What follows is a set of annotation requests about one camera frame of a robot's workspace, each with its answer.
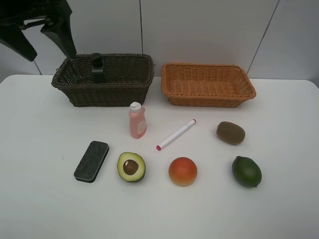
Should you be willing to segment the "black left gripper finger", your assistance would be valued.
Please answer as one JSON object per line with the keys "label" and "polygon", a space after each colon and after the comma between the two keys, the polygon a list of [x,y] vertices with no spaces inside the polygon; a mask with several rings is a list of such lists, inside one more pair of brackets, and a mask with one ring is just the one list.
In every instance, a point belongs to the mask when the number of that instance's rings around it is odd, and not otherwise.
{"label": "black left gripper finger", "polygon": [[41,33],[52,40],[67,58],[77,54],[70,27],[70,15],[58,18],[47,17]]}
{"label": "black left gripper finger", "polygon": [[1,26],[0,42],[30,62],[37,56],[35,49],[18,26]]}

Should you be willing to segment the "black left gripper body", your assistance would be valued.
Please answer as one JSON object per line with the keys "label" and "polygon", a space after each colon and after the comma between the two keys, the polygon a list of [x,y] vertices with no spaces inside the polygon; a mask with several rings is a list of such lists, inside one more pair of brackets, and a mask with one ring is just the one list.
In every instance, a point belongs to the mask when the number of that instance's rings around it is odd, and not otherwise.
{"label": "black left gripper body", "polygon": [[43,19],[48,27],[70,30],[72,10],[65,0],[2,0],[0,30],[27,29],[26,20]]}

